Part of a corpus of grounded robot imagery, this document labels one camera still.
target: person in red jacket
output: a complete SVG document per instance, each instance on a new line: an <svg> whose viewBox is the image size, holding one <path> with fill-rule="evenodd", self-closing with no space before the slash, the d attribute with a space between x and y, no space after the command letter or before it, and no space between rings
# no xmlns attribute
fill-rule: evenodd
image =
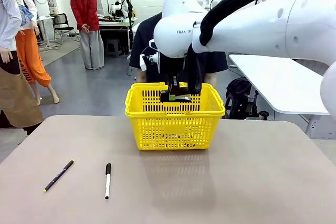
<svg viewBox="0 0 336 224"><path fill-rule="evenodd" d="M70 0L70 2L77 21L85 68L101 69L104 67L104 45L99 31L97 0Z"/></svg>

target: gray stool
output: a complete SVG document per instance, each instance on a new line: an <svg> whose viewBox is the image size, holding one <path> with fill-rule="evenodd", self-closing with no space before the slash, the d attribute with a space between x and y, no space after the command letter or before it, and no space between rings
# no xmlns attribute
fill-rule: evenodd
<svg viewBox="0 0 336 224"><path fill-rule="evenodd" d="M114 51L109 51L109 45L113 45ZM118 39L108 39L106 42L106 54L119 57L121 54L121 45Z"/></svg>

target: man in black shirt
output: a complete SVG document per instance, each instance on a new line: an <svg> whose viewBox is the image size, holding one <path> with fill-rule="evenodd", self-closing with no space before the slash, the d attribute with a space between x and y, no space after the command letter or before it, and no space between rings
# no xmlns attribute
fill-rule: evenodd
<svg viewBox="0 0 336 224"><path fill-rule="evenodd" d="M130 66L138 68L138 82L167 82L167 76L159 74L157 66L147 66L147 71L140 69L140 54L148 47L149 41L154 37L154 28L161 19L161 13L143 21L134 38ZM148 55L155 54L155 50L148 48L145 51ZM224 52L206 52L198 56L199 66L202 73L203 82L216 87L216 73L227 69L227 62ZM179 74L179 81L187 82L188 66Z"/></svg>

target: brown apron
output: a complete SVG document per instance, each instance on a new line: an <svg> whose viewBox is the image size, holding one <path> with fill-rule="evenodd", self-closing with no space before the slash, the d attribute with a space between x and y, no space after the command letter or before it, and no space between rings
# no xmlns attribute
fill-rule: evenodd
<svg viewBox="0 0 336 224"><path fill-rule="evenodd" d="M43 121L21 70L20 74L10 74L0 68L0 108L11 125L18 128L30 127Z"/></svg>

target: white marker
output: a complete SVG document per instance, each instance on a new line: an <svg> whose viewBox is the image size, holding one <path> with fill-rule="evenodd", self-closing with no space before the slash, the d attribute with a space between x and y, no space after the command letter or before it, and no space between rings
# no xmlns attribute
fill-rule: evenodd
<svg viewBox="0 0 336 224"><path fill-rule="evenodd" d="M105 199L109 198L110 194L110 180L111 180L111 164L108 163L106 165L106 192L105 192Z"/></svg>

